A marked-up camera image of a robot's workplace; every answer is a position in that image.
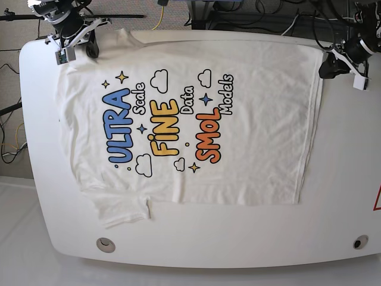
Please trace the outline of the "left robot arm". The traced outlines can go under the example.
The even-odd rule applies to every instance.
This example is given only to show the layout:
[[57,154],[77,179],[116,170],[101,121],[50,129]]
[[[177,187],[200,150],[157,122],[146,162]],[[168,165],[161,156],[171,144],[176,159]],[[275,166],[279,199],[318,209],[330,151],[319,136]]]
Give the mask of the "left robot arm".
[[[360,79],[368,79],[368,59],[380,52],[380,1],[369,4],[356,3],[355,16],[353,20],[343,18],[336,10],[332,1],[311,1],[315,12],[320,13],[328,23],[333,36],[330,46],[323,46],[313,30],[316,44],[327,52],[327,58],[319,69],[322,79],[334,79],[341,74],[353,73]],[[342,23],[354,32],[354,35],[345,40],[338,40],[333,24],[328,19],[323,6]]]

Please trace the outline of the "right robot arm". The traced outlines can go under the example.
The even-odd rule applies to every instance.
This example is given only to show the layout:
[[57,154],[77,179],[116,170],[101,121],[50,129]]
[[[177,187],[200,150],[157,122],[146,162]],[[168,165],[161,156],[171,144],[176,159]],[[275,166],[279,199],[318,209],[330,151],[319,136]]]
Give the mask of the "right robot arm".
[[80,15],[82,9],[87,8],[89,1],[28,1],[32,12],[47,21],[54,29],[55,34],[48,36],[48,42],[58,45],[55,52],[57,64],[65,64],[76,59],[75,47],[83,45],[88,57],[99,57],[99,46],[96,41],[95,29],[110,23],[109,18],[86,18]]

